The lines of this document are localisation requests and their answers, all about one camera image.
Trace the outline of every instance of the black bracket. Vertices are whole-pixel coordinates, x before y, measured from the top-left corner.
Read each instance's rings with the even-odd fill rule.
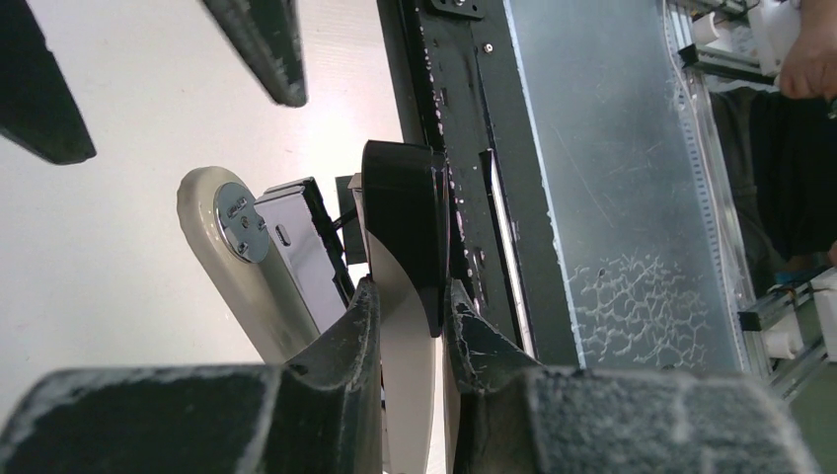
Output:
[[[441,15],[482,20],[486,15],[480,0],[430,0],[433,10]]]

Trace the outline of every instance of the crackled pattern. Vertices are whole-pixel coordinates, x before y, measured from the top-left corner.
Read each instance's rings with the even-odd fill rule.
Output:
[[[589,365],[701,367],[712,327],[693,279],[660,256],[576,267],[570,285]]]

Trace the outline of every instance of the black metal frame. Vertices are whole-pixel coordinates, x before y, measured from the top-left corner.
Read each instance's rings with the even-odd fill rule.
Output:
[[[481,154],[493,150],[515,232],[536,356],[578,365],[547,196],[502,0],[482,19],[421,0],[379,0],[405,141],[443,151],[451,173],[451,275],[482,316],[522,344]],[[456,229],[461,225],[461,233]]]

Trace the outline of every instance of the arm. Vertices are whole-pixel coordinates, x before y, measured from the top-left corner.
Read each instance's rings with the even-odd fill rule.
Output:
[[[801,0],[801,32],[781,76],[792,99],[837,98],[837,0]]]

